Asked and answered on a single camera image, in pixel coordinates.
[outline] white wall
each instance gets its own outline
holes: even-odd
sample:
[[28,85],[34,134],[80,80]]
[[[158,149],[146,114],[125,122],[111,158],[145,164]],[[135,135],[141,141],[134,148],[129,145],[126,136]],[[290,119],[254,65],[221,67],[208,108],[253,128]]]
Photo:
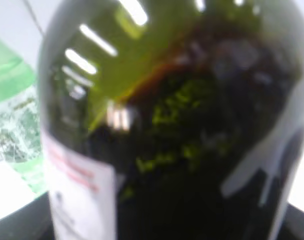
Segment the white wall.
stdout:
[[[43,32],[60,2],[28,0]],[[36,69],[42,35],[24,0],[0,0],[0,40]]]

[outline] bottle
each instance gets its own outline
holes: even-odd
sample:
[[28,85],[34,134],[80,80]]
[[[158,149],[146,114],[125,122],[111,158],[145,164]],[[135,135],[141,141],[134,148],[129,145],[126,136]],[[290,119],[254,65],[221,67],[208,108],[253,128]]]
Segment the bottle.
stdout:
[[0,41],[0,156],[35,193],[45,193],[35,74]]
[[290,0],[69,0],[39,60],[58,240],[275,240],[304,145]]

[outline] green plastic bottle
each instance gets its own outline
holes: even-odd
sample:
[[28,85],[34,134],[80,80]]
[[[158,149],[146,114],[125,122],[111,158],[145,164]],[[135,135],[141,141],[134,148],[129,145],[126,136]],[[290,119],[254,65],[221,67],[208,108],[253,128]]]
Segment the green plastic bottle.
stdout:
[[0,155],[38,197],[46,187],[35,80],[30,66],[0,42]]

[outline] black surface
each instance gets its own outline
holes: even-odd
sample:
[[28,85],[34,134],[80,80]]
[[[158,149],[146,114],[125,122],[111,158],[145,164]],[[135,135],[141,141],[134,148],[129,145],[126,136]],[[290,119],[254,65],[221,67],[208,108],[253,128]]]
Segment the black surface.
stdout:
[[0,240],[50,240],[51,225],[48,194],[44,194],[0,220]]
[[[1,219],[0,240],[54,240],[48,194]],[[288,206],[277,240],[304,240],[302,211]]]

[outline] white label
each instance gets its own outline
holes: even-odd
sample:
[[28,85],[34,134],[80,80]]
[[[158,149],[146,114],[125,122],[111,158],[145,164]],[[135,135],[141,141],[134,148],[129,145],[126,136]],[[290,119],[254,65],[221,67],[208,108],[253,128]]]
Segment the white label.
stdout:
[[115,170],[42,133],[56,240],[116,240]]

